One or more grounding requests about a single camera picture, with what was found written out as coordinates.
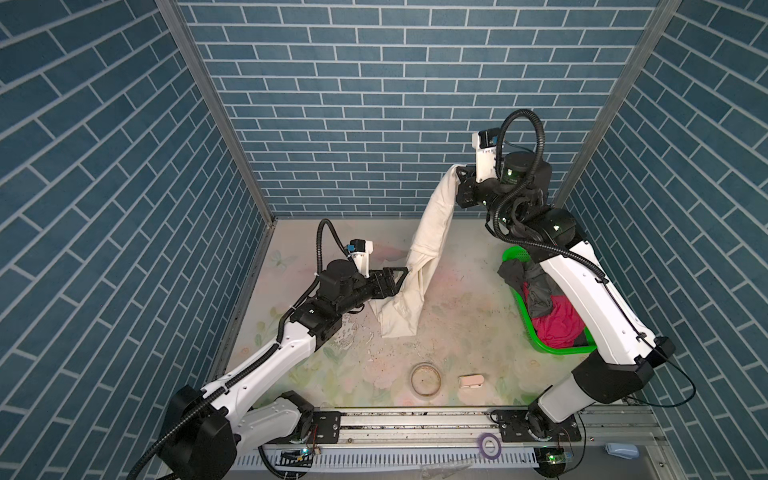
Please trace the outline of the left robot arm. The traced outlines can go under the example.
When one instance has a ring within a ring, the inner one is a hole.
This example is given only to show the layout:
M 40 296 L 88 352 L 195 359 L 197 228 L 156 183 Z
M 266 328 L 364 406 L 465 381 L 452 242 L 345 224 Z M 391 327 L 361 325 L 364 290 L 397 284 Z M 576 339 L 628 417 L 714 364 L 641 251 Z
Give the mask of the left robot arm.
M 315 408 L 301 395 L 288 391 L 261 408 L 255 402 L 330 340 L 345 314 L 396 296 L 408 275 L 405 267 L 363 273 L 352 260 L 330 262 L 281 317 L 270 343 L 202 388 L 184 386 L 171 397 L 159 439 L 130 478 L 158 457 L 172 479 L 221 479 L 244 452 L 275 439 L 304 439 Z

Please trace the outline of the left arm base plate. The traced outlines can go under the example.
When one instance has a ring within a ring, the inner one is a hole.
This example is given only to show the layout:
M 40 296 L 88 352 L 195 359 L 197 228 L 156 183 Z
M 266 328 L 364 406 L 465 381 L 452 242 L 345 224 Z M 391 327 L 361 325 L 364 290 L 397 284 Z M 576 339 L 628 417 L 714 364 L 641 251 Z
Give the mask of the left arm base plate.
M 278 437 L 267 444 L 337 444 L 341 431 L 342 414 L 339 411 L 314 411 L 303 414 L 294 430 L 284 437 Z

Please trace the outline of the white t shirt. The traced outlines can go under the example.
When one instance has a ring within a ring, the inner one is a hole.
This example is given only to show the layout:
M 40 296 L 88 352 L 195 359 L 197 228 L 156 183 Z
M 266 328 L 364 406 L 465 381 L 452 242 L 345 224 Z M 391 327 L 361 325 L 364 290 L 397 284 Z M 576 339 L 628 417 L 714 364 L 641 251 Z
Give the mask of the white t shirt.
M 369 302 L 383 338 L 415 336 L 431 280 L 443 254 L 453 220 L 459 180 L 451 166 L 433 191 L 406 260 L 408 274 L 391 298 Z

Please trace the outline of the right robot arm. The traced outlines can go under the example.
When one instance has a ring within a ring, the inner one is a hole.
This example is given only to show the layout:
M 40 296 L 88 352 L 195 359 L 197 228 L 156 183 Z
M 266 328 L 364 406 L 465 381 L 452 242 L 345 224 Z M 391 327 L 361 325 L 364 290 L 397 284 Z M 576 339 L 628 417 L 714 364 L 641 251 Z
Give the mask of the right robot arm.
M 532 152 L 497 156 L 480 149 L 474 165 L 457 170 L 457 202 L 488 210 L 486 227 L 523 247 L 571 302 L 596 349 L 569 376 L 528 408 L 530 435 L 548 440 L 578 411 L 639 392 L 656 367 L 671 360 L 673 342 L 655 335 L 623 299 L 600 267 L 576 219 L 546 202 L 551 169 Z

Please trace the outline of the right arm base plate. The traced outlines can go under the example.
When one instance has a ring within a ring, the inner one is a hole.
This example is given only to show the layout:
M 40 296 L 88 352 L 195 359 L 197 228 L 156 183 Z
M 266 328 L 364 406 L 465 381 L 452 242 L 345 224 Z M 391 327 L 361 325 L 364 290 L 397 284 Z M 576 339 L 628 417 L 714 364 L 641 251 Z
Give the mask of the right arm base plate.
M 574 416 L 554 423 L 542 413 L 504 408 L 492 410 L 489 418 L 498 426 L 501 439 L 506 443 L 576 442 L 582 439 L 579 424 Z

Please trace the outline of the green plastic basket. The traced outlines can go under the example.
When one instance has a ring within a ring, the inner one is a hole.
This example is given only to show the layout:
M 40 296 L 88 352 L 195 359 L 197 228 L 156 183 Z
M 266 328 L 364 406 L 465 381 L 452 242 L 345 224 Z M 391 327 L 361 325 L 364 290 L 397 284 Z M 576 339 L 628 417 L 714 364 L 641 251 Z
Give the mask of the green plastic basket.
M 524 248 L 508 248 L 497 273 L 511 288 L 536 351 L 573 355 L 590 354 L 597 349 L 570 300 Z

